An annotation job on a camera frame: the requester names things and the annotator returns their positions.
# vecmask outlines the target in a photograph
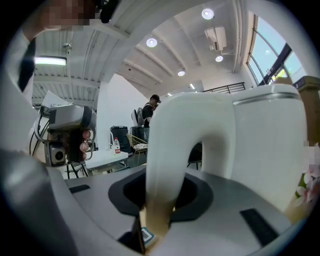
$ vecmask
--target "metal frame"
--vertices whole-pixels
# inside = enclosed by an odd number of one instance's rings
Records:
[[[251,46],[250,46],[250,51],[249,51],[249,55],[248,55],[248,59],[247,59],[247,66],[251,72],[251,74],[253,75],[253,78],[256,82],[256,84],[258,86],[263,86],[263,85],[267,85],[270,78],[272,76],[275,75],[275,73],[282,67],[284,69],[284,71],[286,72],[286,74],[290,77],[289,72],[285,66],[285,61],[287,60],[287,58],[290,56],[292,49],[290,48],[290,46],[286,43],[283,47],[283,49],[281,50],[281,52],[279,54],[277,54],[276,50],[274,49],[274,47],[268,42],[268,40],[258,31],[257,27],[258,27],[258,22],[259,22],[259,17],[258,16],[254,16],[254,24],[253,24],[253,35],[252,35],[252,40],[251,40]],[[274,54],[276,55],[276,60],[274,62],[274,64],[270,67],[270,74],[266,74],[264,75],[264,73],[262,72],[260,66],[258,65],[257,61],[255,60],[255,58],[252,55],[255,43],[256,43],[256,37],[257,34],[266,42],[266,44],[271,48],[271,50],[274,52]],[[255,63],[255,65],[257,66],[261,76],[262,76],[262,81],[259,82],[257,79],[257,76],[255,74],[255,72],[253,71],[253,69],[251,68],[249,61],[250,58],[252,58],[253,62]]]
[[[109,163],[106,163],[106,164],[103,164],[103,165],[99,165],[99,166],[96,166],[96,167],[93,167],[93,168],[86,168],[88,170],[88,174],[89,176],[92,176],[93,173],[92,171],[93,170],[97,170],[99,172],[100,169],[106,169],[108,167],[113,167],[113,166],[116,166],[117,164],[121,163],[121,162],[124,162],[124,167],[128,167],[128,157],[125,158],[125,159],[121,159],[121,160],[117,160],[117,161],[113,161],[113,162],[109,162]]]
[[[246,89],[245,82],[237,82],[237,83],[220,86],[217,88],[212,88],[209,90],[204,90],[203,93],[211,92],[211,93],[231,94],[239,91],[244,91],[245,89]]]

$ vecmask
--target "window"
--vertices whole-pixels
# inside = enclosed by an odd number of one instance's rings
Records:
[[[258,63],[263,76],[267,74],[268,70],[272,67],[277,59],[277,56],[271,47],[258,34],[255,37],[252,56]]]
[[[259,18],[258,20],[257,31],[260,35],[264,36],[266,41],[270,43],[275,52],[279,55],[286,44],[286,41],[282,36],[262,18]]]
[[[276,78],[288,76],[295,83],[306,75],[298,57],[282,36],[257,16],[247,65],[259,86],[270,85]]]
[[[286,69],[293,82],[298,81],[300,78],[306,75],[304,68],[302,67],[298,57],[294,52],[284,62]]]
[[[252,58],[249,61],[249,68],[251,68],[251,72],[253,72],[255,82],[257,84],[259,84],[259,82],[262,81],[263,77],[262,77],[256,63],[254,62],[254,60]]]

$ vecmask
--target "recessed light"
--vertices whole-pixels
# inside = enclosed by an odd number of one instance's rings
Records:
[[[179,77],[182,77],[182,76],[185,75],[185,73],[186,73],[186,72],[184,72],[183,70],[181,70],[181,71],[178,72],[178,76],[179,76]]]
[[[201,15],[204,19],[211,20],[214,17],[214,11],[211,9],[204,9]]]
[[[224,59],[224,57],[218,56],[218,57],[215,58],[215,61],[216,62],[222,62],[223,59]]]
[[[155,47],[156,45],[158,44],[157,40],[154,39],[154,38],[149,38],[147,41],[146,41],[146,45],[148,47]]]
[[[34,57],[34,63],[65,66],[67,65],[67,59],[64,57],[39,56]]]

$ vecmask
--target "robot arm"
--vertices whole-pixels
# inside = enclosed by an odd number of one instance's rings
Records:
[[[48,167],[59,167],[69,163],[83,161],[79,150],[83,142],[82,133],[86,130],[93,132],[92,144],[96,137],[96,113],[87,106],[61,105],[44,107],[40,109],[40,116],[34,126],[35,137],[44,144],[45,164]],[[42,117],[49,118],[48,139],[43,139],[38,131]]]

